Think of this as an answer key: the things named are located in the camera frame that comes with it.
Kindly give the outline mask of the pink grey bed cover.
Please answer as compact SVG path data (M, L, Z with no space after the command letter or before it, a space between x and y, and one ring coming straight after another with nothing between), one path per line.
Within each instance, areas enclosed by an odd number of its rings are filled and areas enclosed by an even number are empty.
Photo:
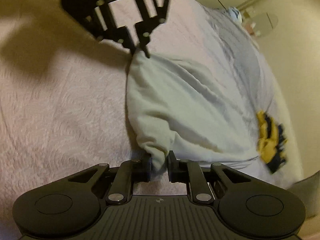
M151 50L200 62L217 85L231 85L238 78L226 72L222 27L213 24L220 18L235 27L221 10L171 0L169 20L152 35ZM76 25L58 0L1 0L1 239L19 237L12 205L21 194L142 153L125 113L130 56L112 42L95 42ZM300 153L281 90L257 55L259 104L284 123L294 146L274 175L258 160L245 170L287 188L303 178Z

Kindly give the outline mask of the white garment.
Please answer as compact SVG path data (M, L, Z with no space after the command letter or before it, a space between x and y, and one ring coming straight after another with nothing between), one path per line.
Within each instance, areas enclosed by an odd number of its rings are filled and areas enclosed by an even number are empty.
M138 145L153 168L169 152L209 166L222 163L252 176L271 174L257 151L256 87L218 83L204 65L159 55L134 56L127 77L127 110Z

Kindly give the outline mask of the blurred blue white object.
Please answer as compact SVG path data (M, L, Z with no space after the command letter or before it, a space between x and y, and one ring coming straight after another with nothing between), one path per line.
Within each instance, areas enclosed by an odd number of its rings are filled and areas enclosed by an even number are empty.
M229 7L227 9L227 12L231 19L237 23L237 24L242 24L242 15L241 12L236 8L236 7Z

